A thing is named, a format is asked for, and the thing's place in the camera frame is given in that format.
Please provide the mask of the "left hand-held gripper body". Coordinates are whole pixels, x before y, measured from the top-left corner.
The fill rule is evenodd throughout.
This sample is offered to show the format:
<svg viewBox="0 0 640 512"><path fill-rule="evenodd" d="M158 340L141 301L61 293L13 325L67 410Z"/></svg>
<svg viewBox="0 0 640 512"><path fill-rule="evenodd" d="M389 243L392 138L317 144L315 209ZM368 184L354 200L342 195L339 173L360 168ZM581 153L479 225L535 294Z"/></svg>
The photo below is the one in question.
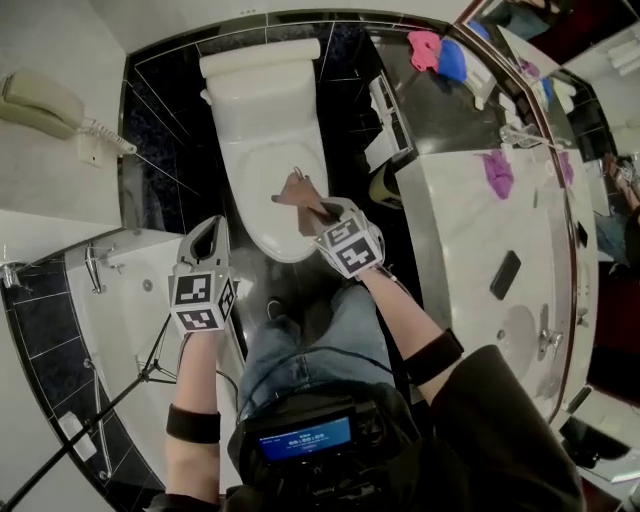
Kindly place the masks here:
<svg viewBox="0 0 640 512"><path fill-rule="evenodd" d="M180 333L224 330L237 293L230 250L197 259L178 252L169 276L170 313Z"/></svg>

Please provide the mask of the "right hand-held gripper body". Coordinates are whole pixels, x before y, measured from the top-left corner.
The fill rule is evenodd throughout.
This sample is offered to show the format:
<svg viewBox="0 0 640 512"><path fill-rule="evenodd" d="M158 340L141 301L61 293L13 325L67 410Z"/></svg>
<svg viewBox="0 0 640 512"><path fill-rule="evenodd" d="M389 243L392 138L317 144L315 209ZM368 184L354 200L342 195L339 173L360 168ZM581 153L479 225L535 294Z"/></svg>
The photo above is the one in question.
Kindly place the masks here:
<svg viewBox="0 0 640 512"><path fill-rule="evenodd" d="M360 210L345 212L337 223L317 235L314 243L344 278L357 278L362 271L384 263L383 235Z"/></svg>

